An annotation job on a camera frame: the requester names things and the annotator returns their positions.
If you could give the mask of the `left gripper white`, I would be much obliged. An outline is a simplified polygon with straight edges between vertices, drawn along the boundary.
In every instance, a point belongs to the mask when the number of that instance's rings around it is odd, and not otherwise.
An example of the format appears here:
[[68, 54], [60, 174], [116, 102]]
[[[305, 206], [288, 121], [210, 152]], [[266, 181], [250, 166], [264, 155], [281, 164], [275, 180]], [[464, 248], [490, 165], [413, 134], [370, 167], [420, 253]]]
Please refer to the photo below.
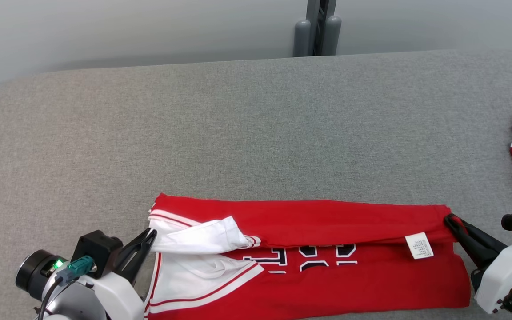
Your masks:
[[147, 228], [127, 243], [117, 258], [117, 274], [110, 272], [95, 279], [83, 276], [83, 283], [92, 284], [99, 303], [112, 320], [142, 320], [144, 302], [134, 289], [137, 276], [155, 242], [157, 231]]

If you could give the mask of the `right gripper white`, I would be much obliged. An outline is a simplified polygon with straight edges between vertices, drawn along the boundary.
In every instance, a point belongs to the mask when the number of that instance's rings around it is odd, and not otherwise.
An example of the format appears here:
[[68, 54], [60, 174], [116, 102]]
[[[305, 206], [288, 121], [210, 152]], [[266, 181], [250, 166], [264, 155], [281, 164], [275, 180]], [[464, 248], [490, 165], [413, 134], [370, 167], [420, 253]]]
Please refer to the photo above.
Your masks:
[[512, 314], [512, 245], [507, 247], [453, 213], [444, 223], [477, 267], [472, 275], [476, 304], [487, 314]]

